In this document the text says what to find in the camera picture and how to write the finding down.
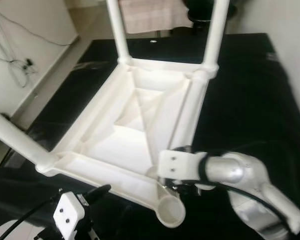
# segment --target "black surface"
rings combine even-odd
[[[131,55],[202,61],[205,43],[200,37],[156,40],[129,40]],[[236,149],[258,157],[271,181],[300,206],[300,113],[274,52],[265,34],[225,36],[220,70],[209,83],[193,147],[216,154]],[[29,135],[51,150],[116,66],[116,58],[114,41],[93,41],[79,62],[98,67],[72,72],[34,121]],[[45,177],[11,151],[0,166],[0,224],[20,216],[59,187],[75,192],[91,189],[62,175]],[[92,215],[105,239],[261,239],[235,215],[222,190],[203,192],[201,197],[183,195],[182,200],[187,215],[175,229],[162,226],[153,211],[111,194],[93,207]],[[52,212],[49,206],[31,221],[48,224]]]

